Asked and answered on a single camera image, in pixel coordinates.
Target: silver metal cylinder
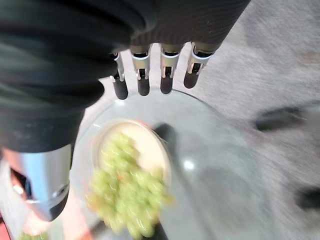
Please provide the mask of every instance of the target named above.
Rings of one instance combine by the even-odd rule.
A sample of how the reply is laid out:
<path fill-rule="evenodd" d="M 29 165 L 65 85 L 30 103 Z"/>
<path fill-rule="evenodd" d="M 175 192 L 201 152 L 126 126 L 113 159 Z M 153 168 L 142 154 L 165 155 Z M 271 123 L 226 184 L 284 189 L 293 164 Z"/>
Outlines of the silver metal cylinder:
<path fill-rule="evenodd" d="M 11 167 L 13 190 L 43 220 L 54 220 L 69 193 L 71 145 L 48 152 L 16 152 L 2 148 Z"/>

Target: white bowl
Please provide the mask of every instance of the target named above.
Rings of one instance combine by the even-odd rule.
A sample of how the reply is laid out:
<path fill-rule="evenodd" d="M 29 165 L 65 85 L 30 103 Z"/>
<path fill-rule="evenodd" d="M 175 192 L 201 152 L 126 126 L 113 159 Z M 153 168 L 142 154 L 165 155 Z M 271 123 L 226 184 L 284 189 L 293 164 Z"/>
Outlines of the white bowl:
<path fill-rule="evenodd" d="M 91 153 L 93 166 L 100 167 L 99 163 L 103 157 L 102 149 L 105 149 L 119 132 L 134 140 L 135 148 L 139 152 L 138 165 L 149 172 L 162 168 L 163 179 L 169 185 L 171 181 L 170 157 L 164 143 L 154 131 L 138 121 L 120 119 L 103 126 L 93 141 Z"/>

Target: grape bunch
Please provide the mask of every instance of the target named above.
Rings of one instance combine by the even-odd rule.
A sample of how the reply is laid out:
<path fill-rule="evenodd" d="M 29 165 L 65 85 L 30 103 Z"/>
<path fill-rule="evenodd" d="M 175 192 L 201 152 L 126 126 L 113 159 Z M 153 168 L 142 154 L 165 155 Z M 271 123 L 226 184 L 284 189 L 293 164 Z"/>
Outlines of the grape bunch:
<path fill-rule="evenodd" d="M 161 209 L 173 201 L 163 170 L 148 172 L 139 167 L 135 143 L 123 133 L 107 146 L 90 181 L 88 207 L 117 234 L 127 227 L 135 240 L 152 237 Z"/>

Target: clear glass bowl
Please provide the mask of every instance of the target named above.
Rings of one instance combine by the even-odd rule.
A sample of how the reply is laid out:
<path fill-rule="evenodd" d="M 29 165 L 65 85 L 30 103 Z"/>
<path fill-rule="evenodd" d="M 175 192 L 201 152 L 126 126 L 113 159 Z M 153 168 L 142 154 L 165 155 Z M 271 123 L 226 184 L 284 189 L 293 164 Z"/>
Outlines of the clear glass bowl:
<path fill-rule="evenodd" d="M 73 157 L 71 186 L 81 205 L 85 206 L 83 197 L 93 169 L 89 152 L 95 136 L 115 119 L 139 120 L 154 129 L 167 128 L 158 134 L 165 135 L 172 156 L 170 191 L 178 202 L 161 217 L 169 240 L 276 239 L 255 155 L 210 106 L 179 91 L 166 97 L 151 91 L 147 97 L 135 94 L 125 101 L 115 100 L 96 114 L 79 134 Z M 82 214 L 89 229 L 99 224 L 86 207 Z M 128 233 L 102 232 L 93 234 L 94 239 L 131 239 Z"/>

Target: robotic hand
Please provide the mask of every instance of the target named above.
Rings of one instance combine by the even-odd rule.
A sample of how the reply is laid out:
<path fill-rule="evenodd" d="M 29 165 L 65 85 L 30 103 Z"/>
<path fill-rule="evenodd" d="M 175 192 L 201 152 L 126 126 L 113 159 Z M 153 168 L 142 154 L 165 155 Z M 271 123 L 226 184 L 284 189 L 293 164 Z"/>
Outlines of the robotic hand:
<path fill-rule="evenodd" d="M 119 52 L 130 47 L 145 96 L 149 49 L 160 43 L 160 89 L 168 94 L 180 51 L 193 42 L 184 79 L 192 88 L 249 1 L 0 1 L 0 145 L 13 189 L 54 220 L 68 199 L 85 109 L 104 92 L 98 79 L 113 76 L 116 95 L 128 95 Z"/>

